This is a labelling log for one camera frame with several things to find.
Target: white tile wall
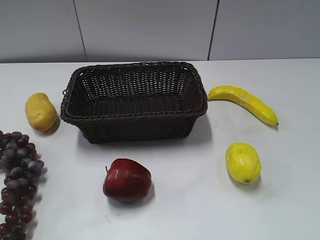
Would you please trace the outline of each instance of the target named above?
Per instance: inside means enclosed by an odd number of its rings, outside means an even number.
[[[320,0],[220,0],[211,60],[320,58]]]
[[[82,61],[72,0],[1,0],[0,63]]]
[[[88,61],[206,60],[217,0],[75,0]]]

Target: white table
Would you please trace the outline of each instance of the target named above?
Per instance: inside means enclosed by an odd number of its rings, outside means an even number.
[[[319,239],[320,59],[191,63],[207,93],[233,85],[262,99],[277,113],[278,131],[236,104],[211,101],[183,140],[94,145],[63,121],[44,137],[27,122],[28,97],[44,92],[60,112],[72,72],[96,63],[0,64],[0,129],[29,134],[48,169],[33,240]],[[258,184],[230,180],[225,153],[234,142],[257,150]],[[116,158],[150,170],[153,198],[139,205],[107,200],[105,166]]]

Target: wicker basket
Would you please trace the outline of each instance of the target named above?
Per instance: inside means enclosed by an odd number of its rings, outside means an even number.
[[[93,65],[63,91],[61,119],[92,144],[182,138],[207,111],[207,95],[187,62]]]

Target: grape cluster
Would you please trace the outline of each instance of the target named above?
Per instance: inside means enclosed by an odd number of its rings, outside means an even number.
[[[0,130],[0,168],[6,172],[1,191],[1,240],[25,240],[27,224],[33,219],[30,201],[37,192],[37,178],[42,174],[44,162],[37,159],[36,146],[29,136],[19,131],[3,134]]]

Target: apple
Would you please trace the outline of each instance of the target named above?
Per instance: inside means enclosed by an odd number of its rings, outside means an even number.
[[[145,198],[151,187],[151,173],[140,163],[118,158],[113,161],[103,183],[103,193],[118,201],[136,201]]]

